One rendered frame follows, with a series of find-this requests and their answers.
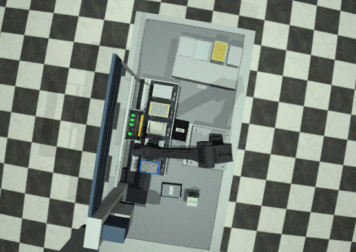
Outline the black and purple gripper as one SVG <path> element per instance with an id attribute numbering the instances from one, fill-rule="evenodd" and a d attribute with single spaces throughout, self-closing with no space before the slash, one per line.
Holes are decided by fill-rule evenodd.
<path id="1" fill-rule="evenodd" d="M 158 138 L 154 138 L 154 137 L 149 137 L 148 142 L 153 143 L 153 146 L 158 146 L 159 145 L 159 139 Z"/>

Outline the grey tip rack with blue edge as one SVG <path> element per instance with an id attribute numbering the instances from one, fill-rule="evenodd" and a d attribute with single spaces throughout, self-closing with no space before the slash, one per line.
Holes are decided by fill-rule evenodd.
<path id="1" fill-rule="evenodd" d="M 161 159 L 153 159 L 152 161 L 146 161 L 144 157 L 141 158 L 139 172 L 159 174 L 161 167 Z"/>

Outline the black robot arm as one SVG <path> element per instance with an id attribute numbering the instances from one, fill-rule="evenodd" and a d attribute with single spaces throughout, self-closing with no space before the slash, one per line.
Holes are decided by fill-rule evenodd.
<path id="1" fill-rule="evenodd" d="M 222 141 L 221 134 L 210 133 L 209 141 L 197 142 L 196 148 L 163 148 L 153 146 L 150 142 L 146 145 L 135 143 L 133 155 L 142 156 L 146 161 L 157 158 L 188 159 L 198 162 L 199 168 L 214 168 L 215 164 L 233 162 L 232 144 L 225 144 Z"/>

